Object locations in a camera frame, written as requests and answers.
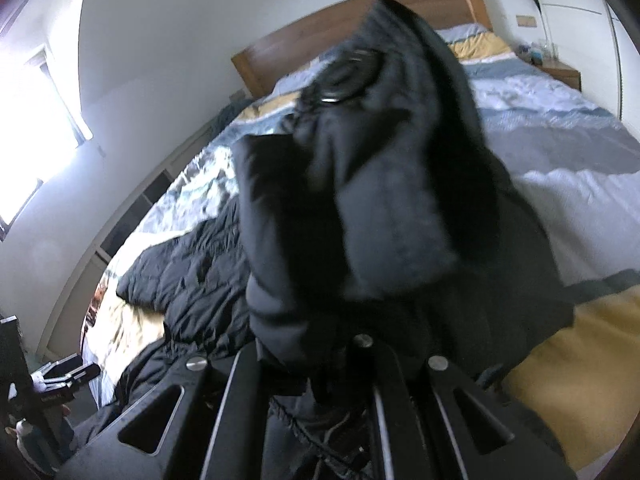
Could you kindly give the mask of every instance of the wall light switch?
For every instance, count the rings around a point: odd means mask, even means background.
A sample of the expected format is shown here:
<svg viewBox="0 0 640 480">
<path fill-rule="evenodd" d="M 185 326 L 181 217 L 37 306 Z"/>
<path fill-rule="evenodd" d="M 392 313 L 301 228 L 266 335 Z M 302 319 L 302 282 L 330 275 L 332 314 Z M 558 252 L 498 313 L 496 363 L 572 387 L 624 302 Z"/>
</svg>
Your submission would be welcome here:
<svg viewBox="0 0 640 480">
<path fill-rule="evenodd" d="M 518 27 L 537 27 L 538 24 L 536 23 L 536 17 L 535 16 L 523 16 L 523 15 L 516 15 L 516 20 L 518 22 Z"/>
</svg>

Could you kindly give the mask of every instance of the wall socket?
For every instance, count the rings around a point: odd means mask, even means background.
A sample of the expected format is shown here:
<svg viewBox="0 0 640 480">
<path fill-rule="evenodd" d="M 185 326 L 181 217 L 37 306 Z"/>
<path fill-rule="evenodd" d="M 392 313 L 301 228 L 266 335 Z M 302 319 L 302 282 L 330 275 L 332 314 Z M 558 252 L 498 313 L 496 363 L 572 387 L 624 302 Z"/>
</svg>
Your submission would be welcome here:
<svg viewBox="0 0 640 480">
<path fill-rule="evenodd" d="M 236 101 L 241 101 L 242 99 L 246 99 L 246 94 L 244 93 L 243 89 L 239 89 L 237 92 L 234 92 L 229 96 L 229 100 L 232 103 L 235 103 Z"/>
<path fill-rule="evenodd" d="M 535 16 L 523 16 L 521 14 L 516 15 L 516 21 L 518 22 L 518 27 L 537 27 Z"/>
</svg>

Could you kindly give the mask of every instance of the window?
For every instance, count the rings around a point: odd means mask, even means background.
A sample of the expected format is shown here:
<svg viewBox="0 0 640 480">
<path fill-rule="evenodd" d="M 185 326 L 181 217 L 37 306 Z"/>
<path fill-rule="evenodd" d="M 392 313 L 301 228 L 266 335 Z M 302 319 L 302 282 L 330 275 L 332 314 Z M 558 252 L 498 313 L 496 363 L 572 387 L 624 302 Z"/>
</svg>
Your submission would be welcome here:
<svg viewBox="0 0 640 480">
<path fill-rule="evenodd" d="M 85 141 L 49 73 L 44 52 L 0 73 L 0 241 L 34 193 Z"/>
</svg>

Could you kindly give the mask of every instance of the yellow stripe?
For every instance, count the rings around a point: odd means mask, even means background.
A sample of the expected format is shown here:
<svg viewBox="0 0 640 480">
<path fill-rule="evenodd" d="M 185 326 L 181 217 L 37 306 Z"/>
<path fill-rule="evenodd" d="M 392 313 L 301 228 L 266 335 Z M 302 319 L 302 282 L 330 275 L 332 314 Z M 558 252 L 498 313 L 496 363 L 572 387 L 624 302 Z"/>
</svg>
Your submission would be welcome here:
<svg viewBox="0 0 640 480">
<path fill-rule="evenodd" d="M 640 285 L 576 308 L 505 380 L 578 470 L 624 439 L 640 411 Z"/>
</svg>

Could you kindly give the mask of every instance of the crumpled bedding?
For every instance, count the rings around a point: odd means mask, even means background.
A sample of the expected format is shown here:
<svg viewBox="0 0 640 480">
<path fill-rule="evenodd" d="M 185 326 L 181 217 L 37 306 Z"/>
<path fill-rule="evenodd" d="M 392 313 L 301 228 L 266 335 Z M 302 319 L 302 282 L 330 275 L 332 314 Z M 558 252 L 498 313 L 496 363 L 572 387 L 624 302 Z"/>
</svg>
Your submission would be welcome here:
<svg viewBox="0 0 640 480">
<path fill-rule="evenodd" d="M 146 248 L 184 232 L 131 234 L 100 279 L 85 318 L 86 332 L 81 340 L 84 362 L 98 363 L 102 369 L 102 373 L 89 383 L 99 408 L 113 400 L 115 385 L 129 363 L 146 345 L 164 335 L 163 316 L 118 298 L 118 281 Z"/>
<path fill-rule="evenodd" d="M 453 44 L 485 31 L 473 24 L 466 32 L 462 27 L 441 35 L 448 34 Z M 304 77 L 289 77 L 279 94 L 254 105 L 290 94 L 269 114 L 248 114 L 226 128 L 188 165 L 132 238 L 187 231 L 217 216 L 238 193 L 229 146 L 245 134 L 276 133 L 280 118 L 294 106 L 296 85 L 323 67 L 305 68 Z M 580 470 L 619 444 L 640 410 L 640 204 L 635 200 L 640 144 L 613 115 L 513 53 L 489 50 L 485 57 L 468 57 L 463 67 L 488 146 L 540 216 L 563 283 L 568 293 L 577 294 L 574 327 L 536 348 L 506 386 L 545 419 L 569 464 Z M 132 251 L 131 261 L 142 252 L 137 250 L 121 249 Z M 626 277 L 622 284 L 616 282 L 619 274 Z M 109 288 L 121 275 L 110 265 Z M 98 378 L 103 384 L 99 406 L 111 400 L 122 371 L 119 366 L 108 371 L 117 345 L 98 349 L 92 343 L 100 332 L 112 330 L 110 317 L 100 314 L 104 305 L 82 345 L 86 361 L 106 366 Z M 140 346 L 127 351 L 142 350 L 145 338 L 137 341 Z M 585 473 L 583 478 L 591 477 Z"/>
</svg>

